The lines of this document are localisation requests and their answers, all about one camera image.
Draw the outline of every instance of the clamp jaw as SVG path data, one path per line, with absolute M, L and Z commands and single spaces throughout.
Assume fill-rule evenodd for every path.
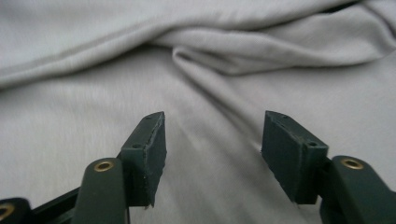
M 327 158 L 329 147 L 289 116 L 266 111 L 262 157 L 297 204 L 322 198 L 324 224 L 396 223 L 396 194 L 365 161 Z
M 0 201 L 1 224 L 130 223 L 130 206 L 154 206 L 165 166 L 165 116 L 145 116 L 117 158 L 94 161 L 81 187 L 36 209 L 23 198 Z

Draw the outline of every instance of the wrinkled fabric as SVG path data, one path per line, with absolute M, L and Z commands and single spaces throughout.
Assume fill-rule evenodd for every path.
M 6 1 L 0 87 L 75 72 L 147 42 L 183 48 L 186 57 L 231 76 L 390 54 L 395 2 L 351 2 Z
M 132 223 L 321 223 L 260 154 L 265 110 L 396 190 L 394 1 L 4 1 L 0 199 L 35 208 L 165 113 L 153 208 Z

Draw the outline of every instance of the small hole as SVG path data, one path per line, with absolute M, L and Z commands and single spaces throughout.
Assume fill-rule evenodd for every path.
M 15 210 L 15 207 L 12 203 L 3 203 L 0 204 L 0 221 L 11 215 Z
M 309 142 L 308 145 L 311 146 L 311 147 L 315 147 L 315 146 L 317 146 L 318 144 L 317 144 L 316 142 Z
M 360 162 L 352 160 L 352 159 L 343 159 L 343 160 L 341 160 L 341 163 L 343 163 L 346 167 L 354 169 L 354 170 L 363 169 L 363 165 Z
M 0 217 L 2 217 L 6 211 L 8 211 L 6 208 L 0 208 Z
M 346 161 L 346 164 L 350 165 L 350 166 L 359 166 L 355 161 Z
M 111 161 L 102 161 L 95 165 L 93 168 L 96 172 L 104 172 L 108 171 L 109 169 L 113 168 L 114 164 Z
M 103 170 L 103 169 L 108 168 L 109 166 L 110 166 L 110 164 L 108 164 L 108 163 L 102 163 L 102 164 L 98 165 L 98 168 Z

